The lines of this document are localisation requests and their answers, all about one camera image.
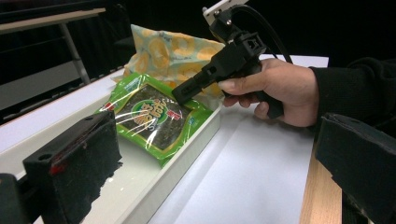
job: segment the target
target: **white tray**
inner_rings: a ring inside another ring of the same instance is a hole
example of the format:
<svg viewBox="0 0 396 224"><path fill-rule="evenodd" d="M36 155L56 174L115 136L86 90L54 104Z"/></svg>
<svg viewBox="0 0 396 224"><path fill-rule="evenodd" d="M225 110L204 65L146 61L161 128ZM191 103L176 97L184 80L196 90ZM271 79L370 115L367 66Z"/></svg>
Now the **white tray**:
<svg viewBox="0 0 396 224"><path fill-rule="evenodd" d="M6 141L5 148L0 148L0 173L22 177L24 158L102 106L113 87L110 77L105 77L1 126L0 137L12 139ZM64 115L70 104L74 109ZM120 137L122 166L103 185L101 196L92 203L83 223L147 223L219 129L221 103L206 105L214 110L212 116L162 169L145 150Z"/></svg>

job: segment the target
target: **dark wall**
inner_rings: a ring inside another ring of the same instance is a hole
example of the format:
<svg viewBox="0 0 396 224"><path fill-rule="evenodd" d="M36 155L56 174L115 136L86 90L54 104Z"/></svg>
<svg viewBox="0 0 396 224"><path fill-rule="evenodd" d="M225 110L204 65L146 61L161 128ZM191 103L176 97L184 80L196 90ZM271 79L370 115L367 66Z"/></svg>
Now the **dark wall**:
<svg viewBox="0 0 396 224"><path fill-rule="evenodd" d="M126 6L131 23L213 39L201 8L217 2L148 0ZM250 0L247 5L270 22L290 54L326 56L330 66L346 66L360 57L396 56L396 1ZM240 28L262 33L254 22L242 21Z"/></svg>

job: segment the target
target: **human hand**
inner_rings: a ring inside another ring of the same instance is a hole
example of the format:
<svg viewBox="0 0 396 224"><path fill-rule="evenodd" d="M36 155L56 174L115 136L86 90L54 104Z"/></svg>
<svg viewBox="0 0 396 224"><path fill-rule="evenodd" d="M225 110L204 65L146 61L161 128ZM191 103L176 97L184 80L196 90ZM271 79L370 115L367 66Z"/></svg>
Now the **human hand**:
<svg viewBox="0 0 396 224"><path fill-rule="evenodd" d="M232 95L224 99L225 106L239 102L242 107L250 107L258 103L254 114L260 119L268 119L270 105L259 102L255 91L265 91L282 102L284 115L279 119L285 123L308 127L317 121L318 84L310 68L266 59L262 60L260 73L221 81L219 87Z"/></svg>

